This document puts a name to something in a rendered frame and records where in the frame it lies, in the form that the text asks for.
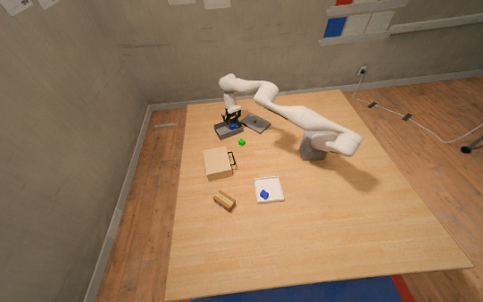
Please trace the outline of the grey square panel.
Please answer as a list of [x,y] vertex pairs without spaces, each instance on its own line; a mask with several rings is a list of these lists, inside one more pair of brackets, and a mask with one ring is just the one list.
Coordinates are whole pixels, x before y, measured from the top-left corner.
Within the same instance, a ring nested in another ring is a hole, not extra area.
[[262,134],[271,125],[271,122],[254,113],[248,114],[240,123],[259,134]]

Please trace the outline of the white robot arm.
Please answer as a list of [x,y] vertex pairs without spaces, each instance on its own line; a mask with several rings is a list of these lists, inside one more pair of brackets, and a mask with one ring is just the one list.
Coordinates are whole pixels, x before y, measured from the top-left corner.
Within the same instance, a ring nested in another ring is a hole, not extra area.
[[[237,79],[234,74],[229,74],[220,79],[219,85],[225,90],[224,104],[225,108],[228,109],[228,113],[241,110],[241,106],[236,103],[235,92],[245,94],[258,90],[254,96],[254,101],[259,106],[292,122],[302,130],[332,131],[337,133],[315,134],[311,139],[311,145],[315,149],[351,157],[363,141],[359,134],[324,118],[305,106],[280,106],[273,104],[279,94],[279,89],[270,82],[242,80]],[[334,143],[335,141],[336,143]]]

